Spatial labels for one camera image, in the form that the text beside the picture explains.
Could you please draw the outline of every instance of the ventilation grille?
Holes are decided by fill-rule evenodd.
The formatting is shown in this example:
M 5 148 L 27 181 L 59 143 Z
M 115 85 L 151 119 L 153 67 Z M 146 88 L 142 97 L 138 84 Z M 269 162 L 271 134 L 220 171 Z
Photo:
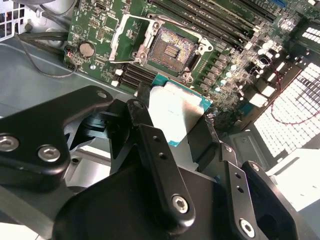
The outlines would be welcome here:
M 273 115 L 284 123 L 299 123 L 320 111 L 320 67 L 308 67 L 275 100 Z M 275 121 L 271 106 L 256 120 L 255 127 L 271 154 L 276 157 L 301 148 L 320 133 L 320 114 L 296 125 Z
M 15 28 L 24 24 L 25 5 L 11 0 L 0 0 L 0 42 L 12 38 Z

